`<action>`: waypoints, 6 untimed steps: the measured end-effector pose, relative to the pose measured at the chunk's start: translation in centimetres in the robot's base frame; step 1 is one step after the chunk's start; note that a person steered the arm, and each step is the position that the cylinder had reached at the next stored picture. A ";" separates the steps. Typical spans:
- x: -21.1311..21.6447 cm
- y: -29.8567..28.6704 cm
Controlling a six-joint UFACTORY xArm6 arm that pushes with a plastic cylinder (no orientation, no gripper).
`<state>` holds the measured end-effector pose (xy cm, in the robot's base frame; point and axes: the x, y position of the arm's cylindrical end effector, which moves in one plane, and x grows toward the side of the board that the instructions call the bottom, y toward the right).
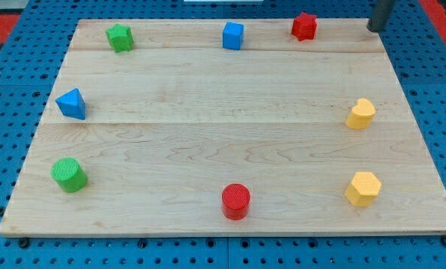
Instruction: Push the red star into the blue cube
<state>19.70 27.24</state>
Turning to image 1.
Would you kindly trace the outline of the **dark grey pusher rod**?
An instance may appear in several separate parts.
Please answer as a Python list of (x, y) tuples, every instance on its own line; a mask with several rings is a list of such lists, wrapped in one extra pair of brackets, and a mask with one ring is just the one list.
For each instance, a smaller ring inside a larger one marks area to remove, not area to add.
[(377, 0), (367, 24), (370, 32), (379, 33), (385, 29), (395, 2), (395, 0)]

